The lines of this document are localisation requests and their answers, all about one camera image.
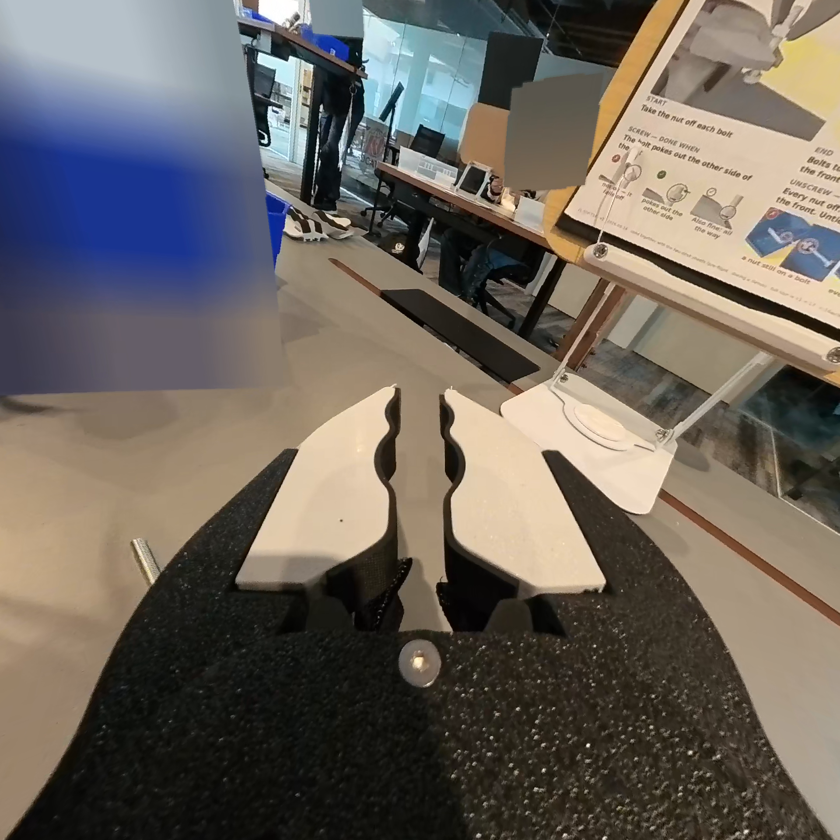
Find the brown top office desk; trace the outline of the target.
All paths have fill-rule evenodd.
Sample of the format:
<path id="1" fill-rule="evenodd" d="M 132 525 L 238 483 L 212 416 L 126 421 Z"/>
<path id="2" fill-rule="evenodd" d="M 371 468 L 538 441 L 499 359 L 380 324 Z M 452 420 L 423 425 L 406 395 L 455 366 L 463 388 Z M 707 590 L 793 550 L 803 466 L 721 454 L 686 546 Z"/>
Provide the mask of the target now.
<path id="1" fill-rule="evenodd" d="M 548 307 L 552 294 L 560 282 L 565 262 L 552 250 L 549 240 L 541 226 L 533 227 L 507 215 L 499 208 L 480 200 L 477 196 L 454 189 L 454 187 L 430 180 L 421 175 L 399 168 L 393 164 L 377 163 L 375 169 L 381 179 L 391 180 L 402 184 L 407 189 L 400 201 L 417 210 L 428 218 L 439 218 L 444 225 L 463 229 L 465 234 L 475 239 L 486 239 L 487 231 L 468 222 L 464 217 L 455 215 L 455 209 L 462 211 L 467 217 L 479 218 L 500 231 L 502 235 L 510 235 L 530 246 L 541 249 L 548 257 L 553 258 L 552 265 L 545 271 L 540 268 L 536 257 L 529 258 L 530 282 L 535 284 L 536 294 L 532 303 L 518 326 L 517 334 L 525 340 L 530 340 L 538 326 L 539 320 Z"/>

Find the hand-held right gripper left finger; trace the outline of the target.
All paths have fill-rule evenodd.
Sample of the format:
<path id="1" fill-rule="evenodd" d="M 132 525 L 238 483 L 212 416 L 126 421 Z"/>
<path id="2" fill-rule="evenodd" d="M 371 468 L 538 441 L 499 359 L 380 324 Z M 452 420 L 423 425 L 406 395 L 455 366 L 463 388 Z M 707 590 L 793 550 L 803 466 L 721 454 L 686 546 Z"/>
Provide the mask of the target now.
<path id="1" fill-rule="evenodd" d="M 292 455 L 235 583 L 283 592 L 325 585 L 382 592 L 396 576 L 396 436 L 401 390 L 388 385 L 312 432 Z"/>

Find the black rectangular mat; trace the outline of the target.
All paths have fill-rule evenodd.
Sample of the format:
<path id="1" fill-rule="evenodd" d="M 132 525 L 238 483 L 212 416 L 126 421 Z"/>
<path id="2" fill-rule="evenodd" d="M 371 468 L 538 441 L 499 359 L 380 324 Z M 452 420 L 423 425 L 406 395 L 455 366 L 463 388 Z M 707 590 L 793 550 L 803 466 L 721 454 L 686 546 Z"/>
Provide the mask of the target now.
<path id="1" fill-rule="evenodd" d="M 539 366 L 468 320 L 456 310 L 419 289 L 383 290 L 381 298 L 421 327 L 465 353 L 479 368 L 510 384 L 535 374 Z"/>

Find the white box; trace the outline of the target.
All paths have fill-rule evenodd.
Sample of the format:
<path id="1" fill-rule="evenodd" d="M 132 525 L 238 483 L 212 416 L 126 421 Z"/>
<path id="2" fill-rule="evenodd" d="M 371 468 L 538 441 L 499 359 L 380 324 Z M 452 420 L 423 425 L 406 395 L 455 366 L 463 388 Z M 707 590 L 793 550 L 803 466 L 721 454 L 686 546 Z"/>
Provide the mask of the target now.
<path id="1" fill-rule="evenodd" d="M 446 188 L 455 187 L 458 176 L 457 167 L 405 146 L 400 148 L 397 168 Z"/>

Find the printed instruction sheet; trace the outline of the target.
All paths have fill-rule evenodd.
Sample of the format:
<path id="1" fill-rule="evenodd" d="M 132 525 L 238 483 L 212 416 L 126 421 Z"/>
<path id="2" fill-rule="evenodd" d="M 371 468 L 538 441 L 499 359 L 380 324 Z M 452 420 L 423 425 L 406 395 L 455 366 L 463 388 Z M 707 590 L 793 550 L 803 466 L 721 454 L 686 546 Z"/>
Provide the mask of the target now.
<path id="1" fill-rule="evenodd" d="M 838 329 L 838 14 L 682 3 L 563 227 Z"/>

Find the black computer monitor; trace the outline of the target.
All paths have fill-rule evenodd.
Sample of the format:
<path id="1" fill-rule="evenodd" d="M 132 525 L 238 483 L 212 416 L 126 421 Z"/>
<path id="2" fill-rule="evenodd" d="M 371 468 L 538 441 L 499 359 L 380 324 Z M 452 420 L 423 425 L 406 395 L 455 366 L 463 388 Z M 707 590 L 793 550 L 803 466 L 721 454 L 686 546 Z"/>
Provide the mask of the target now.
<path id="1" fill-rule="evenodd" d="M 386 123 L 387 131 L 385 133 L 385 144 L 388 144 L 392 137 L 396 108 L 405 88 L 401 81 L 398 81 L 392 90 L 391 96 L 388 98 L 384 108 L 381 111 L 379 120 Z"/>

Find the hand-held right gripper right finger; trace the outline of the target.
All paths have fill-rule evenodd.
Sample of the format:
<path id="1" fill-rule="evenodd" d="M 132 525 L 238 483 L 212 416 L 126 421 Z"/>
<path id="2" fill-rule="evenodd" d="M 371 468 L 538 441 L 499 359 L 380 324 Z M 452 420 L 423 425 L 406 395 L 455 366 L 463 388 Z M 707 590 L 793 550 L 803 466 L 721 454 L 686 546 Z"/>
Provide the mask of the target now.
<path id="1" fill-rule="evenodd" d="M 444 540 L 515 595 L 602 592 L 606 578 L 541 448 L 450 387 L 440 396 Z"/>

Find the dark standing desk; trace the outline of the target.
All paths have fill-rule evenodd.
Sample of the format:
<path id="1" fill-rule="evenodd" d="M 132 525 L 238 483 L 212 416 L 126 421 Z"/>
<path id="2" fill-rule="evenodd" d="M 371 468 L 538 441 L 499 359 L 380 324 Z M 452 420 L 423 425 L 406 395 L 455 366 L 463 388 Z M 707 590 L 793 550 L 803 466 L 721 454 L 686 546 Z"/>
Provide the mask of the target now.
<path id="1" fill-rule="evenodd" d="M 272 56 L 279 60 L 296 58 L 309 64 L 312 68 L 308 105 L 308 133 L 300 184 L 300 198 L 304 203 L 310 204 L 315 193 L 314 183 L 319 169 L 319 124 L 325 77 L 333 75 L 357 77 L 362 80 L 367 78 L 361 58 L 349 63 L 341 61 L 307 42 L 302 37 L 300 30 L 277 24 L 261 17 L 249 8 L 245 8 L 241 14 L 237 15 L 237 22 L 245 55 L 251 101 L 253 62 L 258 62 L 258 55 Z"/>

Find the black office chair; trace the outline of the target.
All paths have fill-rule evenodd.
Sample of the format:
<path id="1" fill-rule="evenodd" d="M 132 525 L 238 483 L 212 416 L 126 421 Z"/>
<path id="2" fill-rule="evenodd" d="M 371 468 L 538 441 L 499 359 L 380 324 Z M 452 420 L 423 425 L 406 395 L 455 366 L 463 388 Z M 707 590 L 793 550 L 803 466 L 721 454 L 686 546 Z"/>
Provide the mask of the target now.
<path id="1" fill-rule="evenodd" d="M 436 159 L 440 149 L 443 145 L 443 141 L 445 140 L 445 135 L 441 132 L 429 129 L 422 124 L 418 127 L 416 133 L 411 139 L 411 142 L 408 145 L 401 145 L 399 148 L 393 147 L 392 148 L 392 164 L 396 165 L 400 159 L 400 154 L 403 152 L 404 149 L 408 149 L 413 152 L 417 152 L 419 154 L 424 154 L 432 159 Z M 382 199 L 381 192 L 382 186 L 385 184 L 389 190 L 388 192 L 388 202 Z M 380 236 L 380 234 L 374 231 L 374 226 L 381 228 L 384 221 L 388 217 L 392 217 L 394 215 L 393 211 L 393 193 L 395 190 L 395 184 L 393 182 L 387 181 L 382 174 L 379 175 L 379 181 L 377 183 L 377 188 L 374 196 L 374 204 L 372 208 L 368 210 L 363 210 L 361 215 L 366 215 L 370 213 L 371 221 L 368 229 L 368 234 L 372 236 Z"/>
<path id="2" fill-rule="evenodd" d="M 505 326 L 511 329 L 516 321 L 515 313 L 507 309 L 488 291 L 487 284 L 490 281 L 523 280 L 526 275 L 527 267 L 521 262 L 488 250 L 483 253 L 473 269 L 467 300 L 487 316 L 489 316 L 489 308 L 496 310 L 504 318 Z"/>
<path id="3" fill-rule="evenodd" d="M 276 71 L 253 62 L 252 102 L 259 146 L 270 146 L 269 110 L 274 105 L 271 94 L 275 84 Z"/>

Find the wooden backing board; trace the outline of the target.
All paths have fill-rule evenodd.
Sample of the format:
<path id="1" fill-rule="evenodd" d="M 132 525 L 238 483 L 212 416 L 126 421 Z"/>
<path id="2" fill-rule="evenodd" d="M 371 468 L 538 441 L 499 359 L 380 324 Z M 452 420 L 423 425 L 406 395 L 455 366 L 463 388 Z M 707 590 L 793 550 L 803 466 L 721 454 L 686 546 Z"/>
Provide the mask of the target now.
<path id="1" fill-rule="evenodd" d="M 617 118 L 621 115 L 628 98 L 633 95 L 639 78 L 645 74 L 651 59 L 655 58 L 658 53 L 659 47 L 662 45 L 664 38 L 667 36 L 669 28 L 673 23 L 675 16 L 679 13 L 683 3 L 684 2 L 657 2 L 646 15 L 646 18 L 637 31 L 633 41 L 627 48 L 626 54 L 616 68 L 615 75 L 604 94 L 600 106 L 600 112 L 595 129 L 595 141 L 593 144 L 587 175 L 590 173 L 592 163 L 598 155 L 603 142 L 609 138 L 611 132 L 613 131 Z M 582 260 L 583 251 L 589 245 L 594 244 L 597 238 L 598 229 L 592 229 L 586 226 L 578 228 L 576 225 L 573 225 L 572 230 L 569 231 L 563 226 L 564 209 L 574 196 L 575 191 L 582 185 L 576 187 L 565 187 L 564 189 L 551 192 L 545 211 L 545 234 L 551 243 L 551 247 L 558 256 L 571 264 L 575 264 L 580 268 L 588 269 L 592 273 L 600 276 L 603 274 L 603 270 L 588 268 Z M 790 310 L 780 304 L 773 303 L 772 301 L 767 301 L 762 297 L 754 296 L 744 290 L 732 287 L 728 283 L 714 280 L 708 276 L 698 274 L 682 266 L 666 263 L 663 258 L 645 253 L 639 248 L 626 248 L 622 240 L 613 238 L 604 238 L 604 240 L 610 245 L 616 245 L 617 247 L 626 249 L 628 252 L 636 256 L 640 256 L 643 259 L 651 261 L 659 268 L 682 280 L 696 284 L 704 289 L 717 293 L 722 297 L 740 303 L 745 307 L 754 308 L 777 317 L 791 319 L 801 326 L 815 331 L 824 332 L 831 340 L 838 341 L 838 329 L 832 329 L 823 322 L 807 318 L 797 311 Z M 747 339 L 742 338 L 738 332 L 724 333 L 728 333 L 734 338 L 751 344 Z M 781 360 L 787 364 L 796 366 L 803 371 L 826 378 L 830 382 L 838 381 L 838 371 L 834 373 L 821 373 L 810 366 L 805 367 L 800 365 L 798 362 L 790 361 L 787 356 L 783 357 Z"/>

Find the silver threaded bolt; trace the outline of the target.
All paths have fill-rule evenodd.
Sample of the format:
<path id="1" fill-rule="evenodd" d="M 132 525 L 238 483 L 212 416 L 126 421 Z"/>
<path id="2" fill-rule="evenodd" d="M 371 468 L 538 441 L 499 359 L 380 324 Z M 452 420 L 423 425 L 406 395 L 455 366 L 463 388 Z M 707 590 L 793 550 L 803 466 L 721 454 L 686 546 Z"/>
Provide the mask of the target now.
<path id="1" fill-rule="evenodd" d="M 143 581 L 151 588 L 161 576 L 161 567 L 154 557 L 150 545 L 146 539 L 140 538 L 132 539 L 129 545 Z"/>

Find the white lamp stand base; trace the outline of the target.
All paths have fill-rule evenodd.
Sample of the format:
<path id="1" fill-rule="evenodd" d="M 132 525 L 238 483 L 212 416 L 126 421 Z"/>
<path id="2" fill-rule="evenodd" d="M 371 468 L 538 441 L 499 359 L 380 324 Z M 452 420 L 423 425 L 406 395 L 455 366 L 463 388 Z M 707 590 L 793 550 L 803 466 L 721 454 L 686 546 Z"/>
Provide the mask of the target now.
<path id="1" fill-rule="evenodd" d="M 602 199 L 606 210 L 597 238 L 582 253 L 585 265 L 603 274 L 566 334 L 559 368 L 548 382 L 501 408 L 502 416 L 542 451 L 567 458 L 610 501 L 637 515 L 652 510 L 680 436 L 735 394 L 753 373 L 785 356 L 821 373 L 838 371 L 838 341 L 824 332 L 745 307 L 604 240 L 616 200 L 628 195 L 628 187 L 636 184 L 648 158 L 640 144 L 618 158 L 617 178 L 609 182 Z M 719 331 L 740 333 L 756 352 L 687 417 L 671 427 L 655 425 L 573 373 L 574 354 L 577 350 L 589 353 L 585 339 L 596 338 L 626 291 L 684 311 L 696 320 L 707 320 Z"/>

